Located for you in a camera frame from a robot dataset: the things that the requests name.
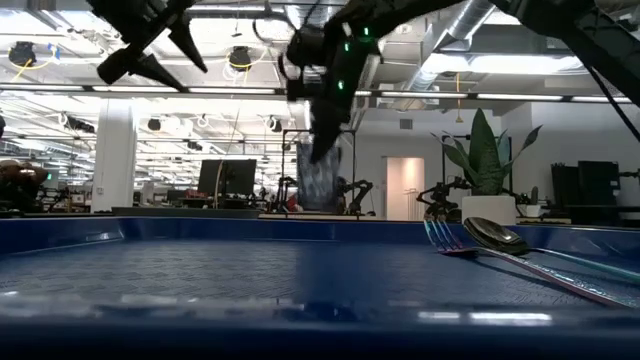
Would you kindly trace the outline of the person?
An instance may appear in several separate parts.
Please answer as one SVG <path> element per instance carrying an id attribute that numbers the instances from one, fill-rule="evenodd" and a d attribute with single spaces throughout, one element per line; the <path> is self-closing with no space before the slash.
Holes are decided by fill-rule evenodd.
<path id="1" fill-rule="evenodd" d="M 25 213 L 40 210 L 36 197 L 49 172 L 29 162 L 0 161 L 0 200 L 9 203 L 9 209 Z"/>

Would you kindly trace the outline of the green snake plant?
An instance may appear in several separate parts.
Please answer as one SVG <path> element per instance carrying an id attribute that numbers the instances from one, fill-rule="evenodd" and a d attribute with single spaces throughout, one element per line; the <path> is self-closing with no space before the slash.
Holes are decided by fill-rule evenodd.
<path id="1" fill-rule="evenodd" d="M 481 109 L 474 114 L 468 149 L 451 134 L 447 134 L 450 143 L 437 135 L 434 137 L 441 143 L 445 156 L 464 171 L 474 195 L 497 196 L 504 192 L 504 179 L 511 173 L 514 162 L 536 142 L 541 128 L 538 126 L 527 135 L 521 150 L 510 160 L 502 160 L 499 152 L 499 146 L 505 142 L 505 132 L 496 137 Z"/>

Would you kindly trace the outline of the silver ceiling duct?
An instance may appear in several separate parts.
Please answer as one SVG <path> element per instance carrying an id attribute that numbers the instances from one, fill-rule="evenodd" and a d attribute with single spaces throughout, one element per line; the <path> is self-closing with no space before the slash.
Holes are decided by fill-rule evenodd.
<path id="1" fill-rule="evenodd" d="M 474 34 L 495 10 L 489 0 L 465 0 L 451 16 L 429 23 L 421 41 L 421 63 L 402 90 L 427 92 L 440 75 L 468 71 L 468 60 L 457 52 L 470 49 Z"/>

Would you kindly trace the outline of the long ceiling light strip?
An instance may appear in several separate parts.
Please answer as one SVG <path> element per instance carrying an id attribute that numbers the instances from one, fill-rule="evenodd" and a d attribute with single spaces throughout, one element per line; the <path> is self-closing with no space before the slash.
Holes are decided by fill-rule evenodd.
<path id="1" fill-rule="evenodd" d="M 129 97 L 287 97 L 284 88 L 255 88 L 255 87 L 190 87 L 185 92 L 165 86 L 101 86 L 101 85 L 70 85 L 70 84 L 29 84 L 29 83 L 0 83 L 0 92 L 24 92 L 40 94 L 79 94 L 80 96 L 129 96 Z M 522 102 L 571 102 L 586 104 L 603 104 L 607 102 L 605 96 L 582 95 L 539 95 L 539 94 L 506 94 L 506 93 L 476 93 L 476 92 L 411 92 L 384 90 L 357 90 L 357 98 L 391 98 L 391 99 L 419 99 L 419 100 L 487 100 L 487 101 L 522 101 Z"/>

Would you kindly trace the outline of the blue plastic tray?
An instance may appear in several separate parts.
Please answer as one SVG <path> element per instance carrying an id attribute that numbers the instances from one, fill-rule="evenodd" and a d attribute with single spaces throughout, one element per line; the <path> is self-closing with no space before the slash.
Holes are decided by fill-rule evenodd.
<path id="1" fill-rule="evenodd" d="M 640 231 L 521 226 L 529 260 L 616 309 L 419 222 L 0 220 L 0 360 L 640 360 Z"/>

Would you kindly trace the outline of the small potted plant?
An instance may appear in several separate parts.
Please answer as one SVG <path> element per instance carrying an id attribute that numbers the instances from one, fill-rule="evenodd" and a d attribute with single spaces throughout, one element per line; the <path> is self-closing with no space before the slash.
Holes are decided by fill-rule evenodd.
<path id="1" fill-rule="evenodd" d="M 520 197 L 520 209 L 525 217 L 538 218 L 542 215 L 542 205 L 539 200 L 539 188 L 534 186 L 528 193 Z"/>

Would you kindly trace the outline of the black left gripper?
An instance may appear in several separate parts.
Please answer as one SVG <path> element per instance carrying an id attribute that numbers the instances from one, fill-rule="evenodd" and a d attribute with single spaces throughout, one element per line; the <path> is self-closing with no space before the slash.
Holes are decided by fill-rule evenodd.
<path id="1" fill-rule="evenodd" d="M 185 14 L 196 2 L 197 0 L 87 0 L 92 12 L 115 28 L 125 43 L 148 44 L 165 29 L 169 29 L 169 39 L 196 67 L 207 73 L 208 68 L 191 35 L 191 18 Z M 153 54 L 137 53 L 130 47 L 109 55 L 97 67 L 97 73 L 108 85 L 113 85 L 128 74 L 155 80 L 178 92 L 187 91 Z"/>

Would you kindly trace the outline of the white planter pot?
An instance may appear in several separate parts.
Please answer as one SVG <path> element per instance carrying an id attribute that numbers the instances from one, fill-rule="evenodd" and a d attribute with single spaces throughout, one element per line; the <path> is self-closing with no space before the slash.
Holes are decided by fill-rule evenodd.
<path id="1" fill-rule="evenodd" d="M 516 224 L 516 201 L 512 196 L 467 196 L 461 203 L 462 221 L 480 217 L 503 226 Z"/>

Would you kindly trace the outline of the iridescent metal spoon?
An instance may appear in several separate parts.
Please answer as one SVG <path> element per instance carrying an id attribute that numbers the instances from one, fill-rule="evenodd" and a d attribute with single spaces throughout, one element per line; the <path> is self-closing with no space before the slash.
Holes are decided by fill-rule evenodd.
<path id="1" fill-rule="evenodd" d="M 477 243 L 497 251 L 506 252 L 514 256 L 521 256 L 531 252 L 551 255 L 640 284 L 640 273 L 638 272 L 554 250 L 530 247 L 514 231 L 485 218 L 468 217 L 463 220 L 462 225 Z"/>

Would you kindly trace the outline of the pale door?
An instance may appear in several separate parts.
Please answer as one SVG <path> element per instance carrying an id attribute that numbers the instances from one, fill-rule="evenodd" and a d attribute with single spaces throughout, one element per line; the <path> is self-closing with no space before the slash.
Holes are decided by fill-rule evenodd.
<path id="1" fill-rule="evenodd" d="M 423 158 L 387 157 L 384 185 L 387 220 L 422 221 L 424 204 L 416 198 L 425 186 Z"/>

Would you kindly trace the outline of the black computer monitor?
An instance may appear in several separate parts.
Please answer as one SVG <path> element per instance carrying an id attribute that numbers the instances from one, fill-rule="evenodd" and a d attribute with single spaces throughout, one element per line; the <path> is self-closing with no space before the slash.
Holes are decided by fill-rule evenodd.
<path id="1" fill-rule="evenodd" d="M 257 161 L 247 160 L 203 160 L 201 163 L 198 191 L 213 194 L 249 195 L 253 192 Z"/>

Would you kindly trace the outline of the dark cabinet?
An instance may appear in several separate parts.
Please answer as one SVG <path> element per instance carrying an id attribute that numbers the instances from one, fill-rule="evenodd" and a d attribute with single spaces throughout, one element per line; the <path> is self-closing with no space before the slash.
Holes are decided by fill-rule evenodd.
<path id="1" fill-rule="evenodd" d="M 581 160 L 576 166 L 551 165 L 555 205 L 576 225 L 614 226 L 621 189 L 616 162 Z"/>

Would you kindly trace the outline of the iridescent metal fork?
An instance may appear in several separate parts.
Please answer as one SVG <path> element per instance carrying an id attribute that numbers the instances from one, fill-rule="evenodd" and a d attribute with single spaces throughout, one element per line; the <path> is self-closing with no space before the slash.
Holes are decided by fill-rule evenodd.
<path id="1" fill-rule="evenodd" d="M 464 247 L 462 243 L 452 235 L 451 230 L 445 223 L 425 220 L 424 227 L 430 243 L 442 255 L 462 257 L 483 254 L 493 256 L 585 299 L 611 307 L 640 309 L 640 300 L 615 295 L 598 288 L 596 285 L 565 276 L 555 270 L 532 263 L 523 258 L 484 247 Z"/>

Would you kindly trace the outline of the white pillar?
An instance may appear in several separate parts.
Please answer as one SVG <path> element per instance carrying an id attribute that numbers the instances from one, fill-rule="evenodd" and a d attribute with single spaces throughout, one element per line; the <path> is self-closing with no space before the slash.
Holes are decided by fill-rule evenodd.
<path id="1" fill-rule="evenodd" d="M 132 205 L 138 125 L 132 100 L 101 101 L 92 185 L 93 213 Z"/>

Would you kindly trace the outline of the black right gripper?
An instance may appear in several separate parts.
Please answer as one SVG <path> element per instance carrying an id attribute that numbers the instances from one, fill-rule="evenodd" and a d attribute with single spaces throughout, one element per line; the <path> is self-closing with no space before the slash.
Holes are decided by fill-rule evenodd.
<path id="1" fill-rule="evenodd" d="M 314 98 L 310 105 L 312 163 L 325 157 L 340 135 L 341 125 L 350 121 L 351 104 L 366 60 L 370 55 L 380 54 L 378 39 L 369 26 L 352 28 L 342 24 L 324 33 L 327 61 L 325 66 L 318 66 L 325 69 L 320 75 L 320 83 L 308 84 L 304 80 L 304 70 L 314 66 L 295 65 L 300 69 L 300 75 L 287 79 L 289 101 Z"/>

